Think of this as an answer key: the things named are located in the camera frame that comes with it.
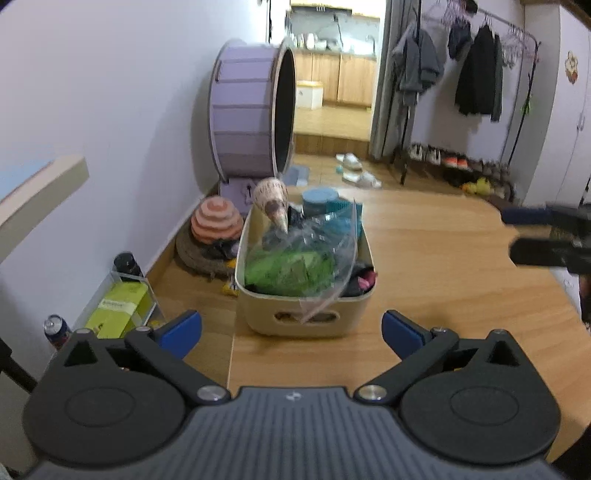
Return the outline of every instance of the doorway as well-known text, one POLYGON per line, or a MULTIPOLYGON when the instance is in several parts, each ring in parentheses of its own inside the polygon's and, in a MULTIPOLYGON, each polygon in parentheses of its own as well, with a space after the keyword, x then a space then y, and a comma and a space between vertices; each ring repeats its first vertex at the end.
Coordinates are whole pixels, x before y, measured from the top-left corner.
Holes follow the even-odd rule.
POLYGON ((272 0, 273 44, 294 48, 296 154, 366 160, 387 0, 272 0))

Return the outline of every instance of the slipper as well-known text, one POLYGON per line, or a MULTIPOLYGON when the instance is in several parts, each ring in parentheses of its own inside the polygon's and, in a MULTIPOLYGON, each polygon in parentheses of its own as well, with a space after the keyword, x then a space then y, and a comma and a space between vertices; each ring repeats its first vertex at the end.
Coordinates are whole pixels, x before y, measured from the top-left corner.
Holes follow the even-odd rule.
POLYGON ((382 182, 374 177, 370 172, 364 171, 361 174, 356 173, 343 173, 343 181, 353 183, 355 186, 361 189, 380 189, 382 188, 382 182))
POLYGON ((348 168, 349 170, 363 170, 363 165, 361 164, 359 159, 352 153, 338 153, 336 155, 336 159, 338 162, 341 162, 345 168, 348 168))

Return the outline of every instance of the black jacket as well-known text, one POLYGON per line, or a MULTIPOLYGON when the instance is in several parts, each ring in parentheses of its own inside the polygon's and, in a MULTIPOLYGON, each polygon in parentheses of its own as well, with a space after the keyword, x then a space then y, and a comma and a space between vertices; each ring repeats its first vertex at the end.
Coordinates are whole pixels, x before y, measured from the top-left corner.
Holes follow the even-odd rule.
POLYGON ((456 105, 464 115, 490 115, 495 106, 495 39, 488 25, 478 31, 457 83, 456 105))

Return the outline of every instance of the gray hoodie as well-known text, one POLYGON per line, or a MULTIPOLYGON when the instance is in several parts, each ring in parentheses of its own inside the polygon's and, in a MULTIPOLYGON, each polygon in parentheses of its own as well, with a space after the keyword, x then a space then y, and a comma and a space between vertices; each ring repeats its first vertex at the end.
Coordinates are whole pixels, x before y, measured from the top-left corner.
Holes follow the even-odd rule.
POLYGON ((435 45, 427 32, 416 37, 417 24, 412 22, 392 51, 396 90, 402 93, 404 105, 416 105, 417 94, 435 85, 443 73, 435 45))

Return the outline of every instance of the storage basket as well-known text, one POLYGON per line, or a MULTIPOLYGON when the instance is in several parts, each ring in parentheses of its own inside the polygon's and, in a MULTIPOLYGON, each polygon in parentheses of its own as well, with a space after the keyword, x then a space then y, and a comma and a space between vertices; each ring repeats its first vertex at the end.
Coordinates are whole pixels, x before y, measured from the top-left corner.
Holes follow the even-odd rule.
MULTIPOLYGON (((301 194, 290 194, 290 201, 301 203, 301 194)), ((375 286, 360 297, 340 298, 309 322, 301 324, 300 300, 251 292, 244 286, 246 256, 249 247, 256 245, 270 226, 270 220, 258 208, 252 208, 240 238, 236 262, 236 284, 240 290, 238 309, 254 331, 264 335, 289 337, 337 337, 353 330, 363 316, 375 286)), ((374 264, 371 250, 362 231, 358 241, 358 258, 374 264)))

